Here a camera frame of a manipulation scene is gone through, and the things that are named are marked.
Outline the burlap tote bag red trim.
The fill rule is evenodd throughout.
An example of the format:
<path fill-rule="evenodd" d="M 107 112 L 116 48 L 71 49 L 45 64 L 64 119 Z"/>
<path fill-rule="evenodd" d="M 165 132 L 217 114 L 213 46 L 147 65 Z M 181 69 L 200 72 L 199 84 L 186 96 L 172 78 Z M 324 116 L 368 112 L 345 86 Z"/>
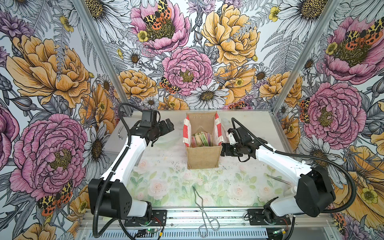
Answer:
<path fill-rule="evenodd" d="M 189 170 L 217 168 L 223 142 L 222 123 L 217 112 L 187 113 L 183 143 Z"/>

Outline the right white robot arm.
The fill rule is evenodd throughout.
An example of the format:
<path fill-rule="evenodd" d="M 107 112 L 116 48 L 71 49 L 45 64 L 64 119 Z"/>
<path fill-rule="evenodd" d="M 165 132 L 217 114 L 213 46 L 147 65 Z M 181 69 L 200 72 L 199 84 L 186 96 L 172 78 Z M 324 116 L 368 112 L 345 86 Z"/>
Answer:
<path fill-rule="evenodd" d="M 230 128 L 227 136 L 229 142 L 222 144 L 222 156 L 258 160 L 277 170 L 291 185 L 283 197 L 276 197 L 264 205 L 266 221 L 290 214 L 317 217 L 336 199 L 331 179 L 323 167 L 298 162 L 241 127 Z"/>

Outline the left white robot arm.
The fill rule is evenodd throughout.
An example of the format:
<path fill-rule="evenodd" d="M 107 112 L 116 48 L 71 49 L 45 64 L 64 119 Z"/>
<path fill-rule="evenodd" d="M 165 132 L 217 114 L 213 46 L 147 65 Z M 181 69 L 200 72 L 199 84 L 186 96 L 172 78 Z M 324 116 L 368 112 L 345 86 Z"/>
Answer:
<path fill-rule="evenodd" d="M 95 218 L 144 218 L 148 221 L 151 219 L 151 203 L 133 199 L 127 184 L 131 181 L 130 174 L 134 166 L 139 163 L 149 143 L 172 132 L 174 124 L 170 119 L 162 120 L 160 113 L 155 110 L 142 111 L 141 120 L 132 127 L 125 120 L 121 122 L 128 130 L 128 137 L 110 168 L 99 179 L 92 179 L 88 185 L 91 212 Z"/>

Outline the folding fans in bag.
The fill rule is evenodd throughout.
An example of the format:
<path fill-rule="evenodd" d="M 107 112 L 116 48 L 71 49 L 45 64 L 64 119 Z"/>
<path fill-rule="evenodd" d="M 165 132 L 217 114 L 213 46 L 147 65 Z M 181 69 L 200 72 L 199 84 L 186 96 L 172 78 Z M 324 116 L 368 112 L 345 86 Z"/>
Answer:
<path fill-rule="evenodd" d="M 192 135 L 192 147 L 212 147 L 212 135 L 207 132 L 200 132 Z"/>

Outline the silver aluminium case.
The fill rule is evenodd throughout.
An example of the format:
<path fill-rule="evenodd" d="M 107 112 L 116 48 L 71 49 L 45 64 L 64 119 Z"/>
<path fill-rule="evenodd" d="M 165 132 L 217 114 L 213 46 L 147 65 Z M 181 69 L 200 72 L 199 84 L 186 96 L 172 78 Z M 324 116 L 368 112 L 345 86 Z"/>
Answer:
<path fill-rule="evenodd" d="M 127 137 L 127 131 L 124 125 L 119 122 L 114 131 L 111 133 L 107 143 L 104 145 L 104 153 L 109 158 L 115 158 L 123 149 Z"/>

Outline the metal tweezers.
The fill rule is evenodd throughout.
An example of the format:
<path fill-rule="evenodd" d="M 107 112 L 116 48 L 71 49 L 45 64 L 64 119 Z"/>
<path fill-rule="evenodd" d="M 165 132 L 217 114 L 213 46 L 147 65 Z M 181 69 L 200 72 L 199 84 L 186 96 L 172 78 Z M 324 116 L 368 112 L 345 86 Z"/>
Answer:
<path fill-rule="evenodd" d="M 280 183 L 284 183 L 284 184 L 289 185 L 289 186 L 291 185 L 290 182 L 288 182 L 288 181 L 286 181 L 286 180 L 283 180 L 282 178 L 274 177 L 274 176 L 272 176 L 272 175 L 268 175 L 268 174 L 264 174 L 264 176 L 266 176 L 266 177 L 268 177 L 268 178 L 270 178 L 270 179 L 273 179 L 273 180 L 275 180 L 275 181 L 278 181 L 278 182 L 280 182 Z"/>

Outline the metal tongs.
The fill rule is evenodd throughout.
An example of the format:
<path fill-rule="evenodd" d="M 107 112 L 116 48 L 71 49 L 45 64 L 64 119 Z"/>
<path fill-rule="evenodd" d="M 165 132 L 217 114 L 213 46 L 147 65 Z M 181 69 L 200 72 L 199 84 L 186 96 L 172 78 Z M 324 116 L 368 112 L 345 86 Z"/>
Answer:
<path fill-rule="evenodd" d="M 204 199 L 200 196 L 195 186 L 192 186 L 195 196 L 195 204 L 200 209 L 202 213 L 202 219 L 203 224 L 198 228 L 199 235 L 201 238 L 206 238 L 209 235 L 209 228 L 213 230 L 214 232 L 217 232 L 220 230 L 221 225 L 219 223 L 219 220 L 217 218 L 210 218 L 207 214 L 207 212 L 204 209 Z"/>

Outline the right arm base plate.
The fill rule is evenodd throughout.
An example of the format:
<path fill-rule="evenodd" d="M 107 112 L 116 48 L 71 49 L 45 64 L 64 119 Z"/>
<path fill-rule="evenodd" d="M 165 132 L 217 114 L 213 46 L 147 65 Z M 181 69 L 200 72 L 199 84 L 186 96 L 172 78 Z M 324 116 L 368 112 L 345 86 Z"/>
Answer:
<path fill-rule="evenodd" d="M 288 215 L 278 217 L 266 209 L 247 209 L 245 219 L 249 221 L 251 226 L 288 226 L 291 224 Z"/>

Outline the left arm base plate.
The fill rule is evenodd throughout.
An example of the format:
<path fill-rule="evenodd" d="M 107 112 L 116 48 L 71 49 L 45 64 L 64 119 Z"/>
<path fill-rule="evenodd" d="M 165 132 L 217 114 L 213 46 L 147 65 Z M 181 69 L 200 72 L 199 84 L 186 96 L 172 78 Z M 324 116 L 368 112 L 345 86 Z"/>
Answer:
<path fill-rule="evenodd" d="M 154 209 L 144 217 L 129 217 L 125 227 L 164 227 L 167 221 L 167 210 Z"/>

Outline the aluminium front rail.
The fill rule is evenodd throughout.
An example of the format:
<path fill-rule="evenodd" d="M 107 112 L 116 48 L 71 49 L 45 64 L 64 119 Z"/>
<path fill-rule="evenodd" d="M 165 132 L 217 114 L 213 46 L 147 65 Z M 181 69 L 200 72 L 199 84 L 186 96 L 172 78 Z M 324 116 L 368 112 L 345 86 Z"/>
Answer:
<path fill-rule="evenodd" d="M 251 207 L 158 207 L 153 208 L 153 215 L 163 221 L 166 230 L 209 230 L 219 227 L 228 228 L 330 228 L 336 229 L 333 218 L 329 214 L 320 214 L 313 218 L 306 215 L 286 215 L 277 220 L 275 224 L 267 224 L 262 214 L 263 208 Z"/>

